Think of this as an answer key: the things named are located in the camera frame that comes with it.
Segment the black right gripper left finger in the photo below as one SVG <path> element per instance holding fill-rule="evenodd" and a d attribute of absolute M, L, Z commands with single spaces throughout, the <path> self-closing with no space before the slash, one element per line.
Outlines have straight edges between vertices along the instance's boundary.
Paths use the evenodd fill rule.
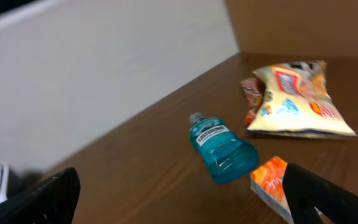
<path fill-rule="evenodd" d="M 63 169 L 0 203 L 0 224 L 71 224 L 80 190 L 76 169 Z"/>

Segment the teal mouthwash bottle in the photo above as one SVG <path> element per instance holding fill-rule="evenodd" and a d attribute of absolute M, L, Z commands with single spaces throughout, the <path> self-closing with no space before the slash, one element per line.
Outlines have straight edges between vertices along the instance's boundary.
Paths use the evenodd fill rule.
<path fill-rule="evenodd" d="M 221 118 L 205 118 L 201 113 L 193 113 L 189 122 L 191 144 L 216 183 L 231 182 L 258 164 L 256 148 L 235 135 Z"/>

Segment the yellow snack bag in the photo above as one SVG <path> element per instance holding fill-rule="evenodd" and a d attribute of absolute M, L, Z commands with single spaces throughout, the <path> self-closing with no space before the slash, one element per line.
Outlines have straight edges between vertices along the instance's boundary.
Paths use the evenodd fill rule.
<path fill-rule="evenodd" d="M 276 63 L 252 73 L 265 85 L 263 102 L 247 130 L 301 138 L 353 138 L 326 89 L 326 62 Z"/>

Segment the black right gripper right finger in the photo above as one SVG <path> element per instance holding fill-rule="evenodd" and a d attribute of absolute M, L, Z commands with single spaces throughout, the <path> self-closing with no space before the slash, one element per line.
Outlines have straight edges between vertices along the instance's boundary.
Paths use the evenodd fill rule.
<path fill-rule="evenodd" d="M 283 189 L 294 223 L 321 223 L 322 212 L 334 223 L 358 223 L 358 196 L 289 163 Z"/>

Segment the small orange box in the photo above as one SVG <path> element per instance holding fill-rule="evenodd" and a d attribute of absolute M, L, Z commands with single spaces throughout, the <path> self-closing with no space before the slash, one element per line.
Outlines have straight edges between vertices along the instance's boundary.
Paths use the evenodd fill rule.
<path fill-rule="evenodd" d="M 288 163 L 278 156 L 250 173 L 250 189 L 287 223 L 294 224 L 283 190 L 283 177 Z"/>

